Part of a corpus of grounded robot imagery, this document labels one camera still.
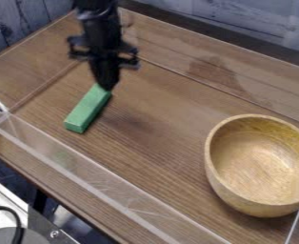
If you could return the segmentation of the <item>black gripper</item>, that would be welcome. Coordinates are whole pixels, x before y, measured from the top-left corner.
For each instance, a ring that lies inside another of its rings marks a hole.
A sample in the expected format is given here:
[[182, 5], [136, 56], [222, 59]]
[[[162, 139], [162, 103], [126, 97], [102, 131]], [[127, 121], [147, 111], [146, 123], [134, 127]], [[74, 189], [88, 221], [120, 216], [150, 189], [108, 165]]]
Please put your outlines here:
[[[138, 70], [139, 49], [123, 40], [123, 25], [116, 8], [78, 10], [83, 33], [68, 37], [72, 59], [90, 61], [98, 84], [111, 91], [120, 82], [120, 68]], [[100, 64], [99, 60], [115, 59]]]

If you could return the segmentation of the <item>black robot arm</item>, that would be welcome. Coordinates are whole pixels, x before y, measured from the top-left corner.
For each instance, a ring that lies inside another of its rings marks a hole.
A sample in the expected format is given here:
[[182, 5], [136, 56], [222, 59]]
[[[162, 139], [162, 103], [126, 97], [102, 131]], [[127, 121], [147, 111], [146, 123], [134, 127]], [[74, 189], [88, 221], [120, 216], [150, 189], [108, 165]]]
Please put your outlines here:
[[68, 37], [72, 59], [87, 61], [99, 86], [111, 91], [122, 69], [139, 69], [139, 49], [123, 40], [119, 0], [75, 0], [83, 33]]

